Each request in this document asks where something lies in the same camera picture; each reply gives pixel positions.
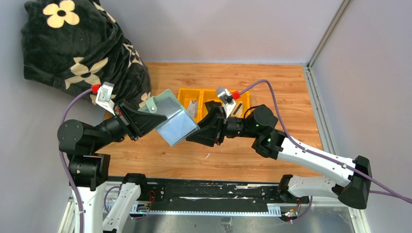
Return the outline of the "green card holder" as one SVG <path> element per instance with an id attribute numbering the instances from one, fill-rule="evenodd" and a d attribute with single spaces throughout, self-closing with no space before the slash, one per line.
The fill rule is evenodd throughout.
<path id="1" fill-rule="evenodd" d="M 163 115 L 166 120 L 156 126 L 157 133 L 171 146 L 179 144 L 200 127 L 169 89 L 150 97 L 139 111 Z"/>

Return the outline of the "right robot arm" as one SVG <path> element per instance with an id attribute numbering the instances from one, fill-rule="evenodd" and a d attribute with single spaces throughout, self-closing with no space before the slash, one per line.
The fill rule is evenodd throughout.
<path id="1" fill-rule="evenodd" d="M 328 197 L 351 208 L 366 209 L 371 187 L 368 158 L 346 158 L 311 147 L 277 130 L 277 122 L 266 105 L 253 107 L 246 117 L 227 117 L 223 107 L 212 105 L 199 122 L 200 128 L 186 140 L 213 147 L 225 138 L 252 138 L 251 147 L 260 156 L 295 163 L 320 174 L 310 178 L 284 175 L 277 188 L 281 198 Z"/>

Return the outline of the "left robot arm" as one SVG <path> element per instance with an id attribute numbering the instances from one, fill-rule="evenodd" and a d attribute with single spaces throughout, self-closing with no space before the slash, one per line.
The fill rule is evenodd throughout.
<path id="1" fill-rule="evenodd" d="M 142 112 L 122 103 L 114 116 L 97 126 L 70 119 L 62 122 L 57 136 L 59 151 L 67 155 L 65 165 L 75 204 L 76 233 L 121 233 L 132 206 L 150 191 L 144 174 L 124 176 L 119 197 L 106 217 L 103 207 L 111 156 L 97 151 L 125 136 L 137 140 L 167 120 L 164 115 Z"/>

